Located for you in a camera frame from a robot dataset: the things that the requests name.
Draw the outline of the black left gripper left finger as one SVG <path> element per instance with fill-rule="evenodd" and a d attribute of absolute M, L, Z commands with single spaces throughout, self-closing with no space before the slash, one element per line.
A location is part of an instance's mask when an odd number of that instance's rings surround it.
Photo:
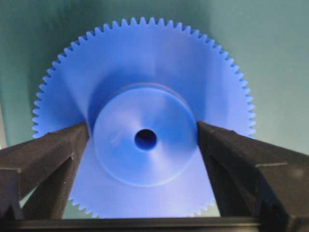
<path fill-rule="evenodd" d="M 0 218 L 61 219 L 89 139 L 84 122 L 0 151 Z"/>

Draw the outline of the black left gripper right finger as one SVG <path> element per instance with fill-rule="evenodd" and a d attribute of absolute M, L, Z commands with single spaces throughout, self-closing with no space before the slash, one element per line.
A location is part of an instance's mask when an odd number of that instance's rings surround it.
<path fill-rule="evenodd" d="M 257 217 L 268 232 L 308 231 L 308 155 L 202 121 L 197 127 L 221 216 Z"/>

